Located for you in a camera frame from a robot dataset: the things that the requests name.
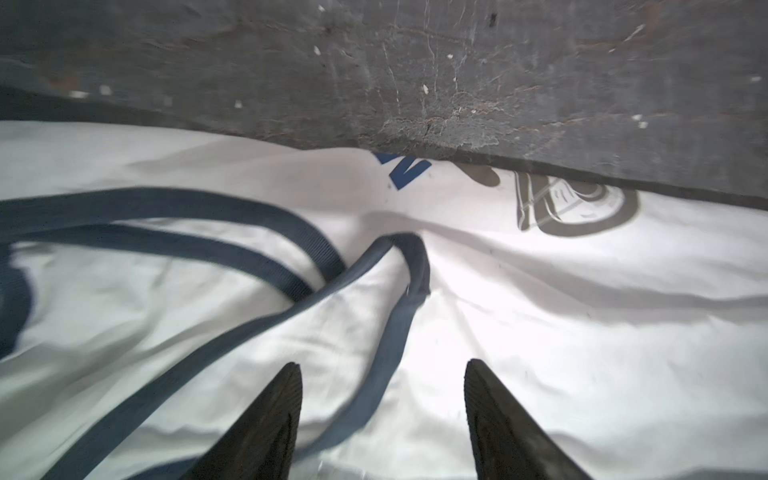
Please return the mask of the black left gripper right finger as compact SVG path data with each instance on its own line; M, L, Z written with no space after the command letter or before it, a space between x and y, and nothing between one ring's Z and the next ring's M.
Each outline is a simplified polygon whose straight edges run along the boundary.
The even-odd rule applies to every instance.
M591 479L480 359L467 363L464 399L478 479Z

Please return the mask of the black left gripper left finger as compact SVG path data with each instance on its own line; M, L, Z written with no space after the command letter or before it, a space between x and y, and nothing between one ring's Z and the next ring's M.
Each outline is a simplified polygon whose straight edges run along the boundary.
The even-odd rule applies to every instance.
M296 445L302 398L300 366L289 362L182 479L286 479Z

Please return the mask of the white tank top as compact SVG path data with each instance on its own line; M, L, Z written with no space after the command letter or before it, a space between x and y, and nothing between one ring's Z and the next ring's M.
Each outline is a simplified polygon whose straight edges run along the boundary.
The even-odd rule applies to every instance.
M472 479L468 364L593 479L767 475L767 215L362 149L1 125L1 475Z

